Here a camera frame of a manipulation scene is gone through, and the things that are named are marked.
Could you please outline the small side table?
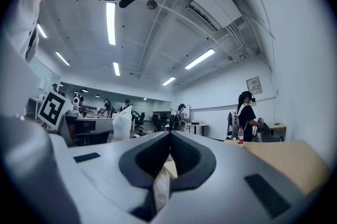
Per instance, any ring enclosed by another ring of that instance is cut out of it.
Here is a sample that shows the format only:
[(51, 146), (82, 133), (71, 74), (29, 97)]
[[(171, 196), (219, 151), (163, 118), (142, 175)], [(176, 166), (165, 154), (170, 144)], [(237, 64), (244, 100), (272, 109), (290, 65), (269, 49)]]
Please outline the small side table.
[(201, 135), (204, 136), (205, 134), (205, 127), (207, 127), (208, 124), (194, 124), (194, 123), (187, 123), (187, 128), (189, 131), (191, 131), (191, 129), (193, 130), (193, 133), (196, 135), (197, 131), (196, 129), (197, 128), (201, 128)]

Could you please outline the clear plastic packet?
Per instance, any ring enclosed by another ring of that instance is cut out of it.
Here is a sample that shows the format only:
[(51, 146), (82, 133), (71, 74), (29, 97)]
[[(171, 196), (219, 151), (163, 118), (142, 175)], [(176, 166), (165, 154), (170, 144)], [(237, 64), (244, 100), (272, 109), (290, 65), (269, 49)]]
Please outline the clear plastic packet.
[(125, 108), (113, 119), (115, 140), (128, 140), (132, 125), (132, 106)]

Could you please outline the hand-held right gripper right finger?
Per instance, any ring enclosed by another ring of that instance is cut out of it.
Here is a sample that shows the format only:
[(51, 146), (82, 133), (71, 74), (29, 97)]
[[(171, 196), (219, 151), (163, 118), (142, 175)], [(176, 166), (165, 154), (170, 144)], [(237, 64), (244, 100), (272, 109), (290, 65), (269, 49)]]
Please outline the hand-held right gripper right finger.
[(216, 166), (197, 189), (171, 194), (157, 224), (294, 224), (316, 194), (304, 195), (286, 175), (238, 145), (184, 133), (210, 149)]

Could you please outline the black office chair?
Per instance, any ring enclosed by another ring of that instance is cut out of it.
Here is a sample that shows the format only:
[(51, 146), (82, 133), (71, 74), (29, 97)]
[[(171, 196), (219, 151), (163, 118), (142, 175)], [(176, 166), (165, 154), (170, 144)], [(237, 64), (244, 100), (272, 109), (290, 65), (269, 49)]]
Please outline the black office chair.
[(145, 118), (145, 113), (142, 112), (140, 115), (137, 115), (135, 118), (135, 128), (138, 130), (143, 130), (143, 124), (144, 124), (144, 118)]

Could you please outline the grey jacket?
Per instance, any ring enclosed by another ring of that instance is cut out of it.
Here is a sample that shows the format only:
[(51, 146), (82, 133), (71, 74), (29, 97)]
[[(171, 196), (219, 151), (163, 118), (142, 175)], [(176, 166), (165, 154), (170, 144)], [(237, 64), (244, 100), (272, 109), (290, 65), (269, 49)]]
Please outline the grey jacket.
[(283, 136), (274, 136), (271, 134), (271, 129), (266, 123), (260, 128), (260, 136), (262, 142), (283, 142)]

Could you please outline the wall electrical panel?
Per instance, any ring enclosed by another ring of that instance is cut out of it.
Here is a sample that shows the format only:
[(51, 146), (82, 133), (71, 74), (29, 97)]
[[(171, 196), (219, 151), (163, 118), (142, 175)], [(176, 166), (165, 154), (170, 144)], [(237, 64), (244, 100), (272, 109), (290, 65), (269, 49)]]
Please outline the wall electrical panel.
[(253, 95), (263, 93), (262, 85), (259, 77), (254, 77), (246, 81), (248, 91)]

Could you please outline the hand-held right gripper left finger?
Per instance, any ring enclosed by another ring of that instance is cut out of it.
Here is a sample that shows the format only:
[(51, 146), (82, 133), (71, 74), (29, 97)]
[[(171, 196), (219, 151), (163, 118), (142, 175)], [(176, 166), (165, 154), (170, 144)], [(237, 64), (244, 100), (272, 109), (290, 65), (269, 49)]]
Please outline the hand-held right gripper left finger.
[(156, 209), (155, 185), (167, 160), (171, 137), (167, 132), (111, 144), (78, 147), (74, 157), (97, 153), (77, 167), (88, 180), (81, 187), (80, 208), (91, 221), (170, 221), (171, 202)]

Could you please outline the person's light grey t-shirt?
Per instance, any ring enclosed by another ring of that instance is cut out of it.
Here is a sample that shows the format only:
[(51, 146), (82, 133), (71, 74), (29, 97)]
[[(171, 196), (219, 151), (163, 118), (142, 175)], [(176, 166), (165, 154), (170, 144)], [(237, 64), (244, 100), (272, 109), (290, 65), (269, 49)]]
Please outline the person's light grey t-shirt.
[(29, 69), (39, 42), (42, 0), (12, 0), (0, 22), (0, 115), (24, 116), (35, 79)]

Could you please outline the small wooden desk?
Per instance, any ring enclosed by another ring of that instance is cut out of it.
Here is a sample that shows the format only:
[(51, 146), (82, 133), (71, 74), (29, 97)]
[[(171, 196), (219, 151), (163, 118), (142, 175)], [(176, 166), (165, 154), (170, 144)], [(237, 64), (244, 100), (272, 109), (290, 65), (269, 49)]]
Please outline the small wooden desk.
[(271, 130), (271, 135), (276, 138), (280, 138), (282, 141), (285, 140), (286, 136), (286, 125), (282, 123), (276, 123), (269, 125)]

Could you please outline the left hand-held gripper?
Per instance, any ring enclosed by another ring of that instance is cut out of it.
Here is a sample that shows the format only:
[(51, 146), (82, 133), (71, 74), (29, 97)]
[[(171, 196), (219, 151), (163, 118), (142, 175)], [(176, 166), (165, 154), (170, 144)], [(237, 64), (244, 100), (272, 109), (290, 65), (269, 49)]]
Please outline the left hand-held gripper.
[(83, 110), (79, 106), (79, 99), (73, 102), (64, 96), (49, 91), (39, 109), (38, 118), (50, 126), (61, 136), (69, 147), (76, 144), (79, 135), (92, 134), (96, 127), (97, 135), (102, 143), (107, 143), (113, 137), (113, 119), (101, 118), (96, 122), (90, 118), (80, 117)]

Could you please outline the white ceiling air conditioner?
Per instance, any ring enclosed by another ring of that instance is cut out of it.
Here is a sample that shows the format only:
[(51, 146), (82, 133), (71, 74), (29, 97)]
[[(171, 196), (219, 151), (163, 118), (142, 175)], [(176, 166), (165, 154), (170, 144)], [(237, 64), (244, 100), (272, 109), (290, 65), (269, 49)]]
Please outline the white ceiling air conditioner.
[(232, 0), (190, 0), (185, 11), (212, 32), (226, 28), (242, 17)]

